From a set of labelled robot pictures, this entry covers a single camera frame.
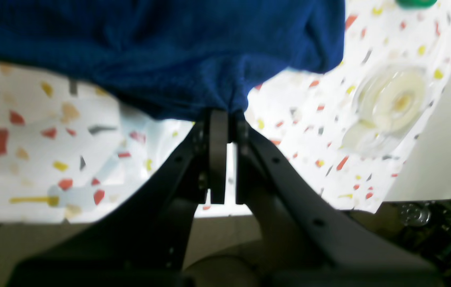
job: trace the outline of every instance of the red speckle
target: red speckle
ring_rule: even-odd
[[[7,154],[7,139],[9,138],[9,131],[7,129],[0,129],[0,156]]]
[[[346,163],[346,161],[348,161],[349,156],[345,156],[341,162],[339,163],[339,165],[337,165],[337,170],[340,171],[342,169],[342,167],[344,167],[344,164]]]
[[[349,29],[349,27],[351,27],[351,25],[353,24],[353,22],[355,22],[357,18],[358,15],[349,15],[349,17],[346,20],[346,30]]]
[[[438,21],[435,22],[435,27],[436,27],[436,36],[440,37],[441,33],[440,33],[440,23],[438,23]]]
[[[57,129],[56,128],[50,128],[50,129],[42,131],[41,134],[45,138],[51,138],[52,140],[54,140],[57,137]]]
[[[103,198],[105,197],[105,191],[98,189],[95,193],[94,193],[94,203],[96,205],[98,205]]]
[[[130,132],[130,138],[140,142],[141,144],[146,143],[146,135],[136,131]]]
[[[73,180],[71,178],[64,178],[59,181],[58,185],[63,191],[67,191],[73,186]]]
[[[117,156],[119,158],[124,158],[124,157],[131,157],[131,154],[129,152],[125,152],[125,153],[118,153]]]
[[[76,136],[76,132],[72,129],[66,129],[67,133],[69,133],[71,136]]]
[[[25,120],[23,119],[23,117],[15,111],[9,111],[9,121],[11,122],[11,124],[16,126],[25,125]]]
[[[315,86],[317,86],[317,85],[319,85],[319,81],[313,81],[312,83],[311,83],[311,85],[309,86],[309,88],[311,88],[311,87],[315,87]]]
[[[91,185],[98,185],[98,184],[101,184],[101,182],[97,178],[93,178]]]

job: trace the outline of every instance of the blue cloth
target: blue cloth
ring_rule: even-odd
[[[0,0],[0,60],[101,85],[154,118],[247,108],[286,67],[340,63],[344,0]]]

